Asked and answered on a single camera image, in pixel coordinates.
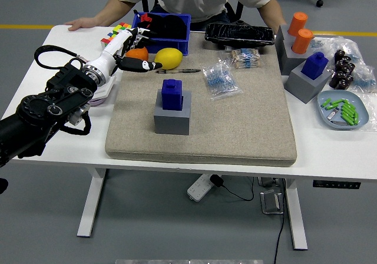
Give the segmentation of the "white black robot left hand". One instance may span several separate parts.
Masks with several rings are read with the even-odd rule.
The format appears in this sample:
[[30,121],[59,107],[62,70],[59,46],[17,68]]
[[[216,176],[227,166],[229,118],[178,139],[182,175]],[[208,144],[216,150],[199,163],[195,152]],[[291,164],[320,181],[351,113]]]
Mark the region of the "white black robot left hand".
[[97,85],[102,86],[119,68],[123,71],[147,72],[157,70],[162,67],[159,62],[149,62],[137,58],[126,57],[125,53],[142,42],[151,44],[149,39],[154,32],[144,28],[126,28],[118,34],[103,49],[99,58],[88,61],[82,71],[92,78]]

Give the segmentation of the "person's right hand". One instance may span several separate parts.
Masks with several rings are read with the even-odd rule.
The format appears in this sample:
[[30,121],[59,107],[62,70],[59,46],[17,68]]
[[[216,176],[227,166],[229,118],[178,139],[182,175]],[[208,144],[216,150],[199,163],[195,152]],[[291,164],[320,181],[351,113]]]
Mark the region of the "person's right hand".
[[82,17],[72,21],[68,21],[64,25],[69,26],[69,31],[77,31],[80,28],[93,28],[97,25],[97,21],[95,18]]

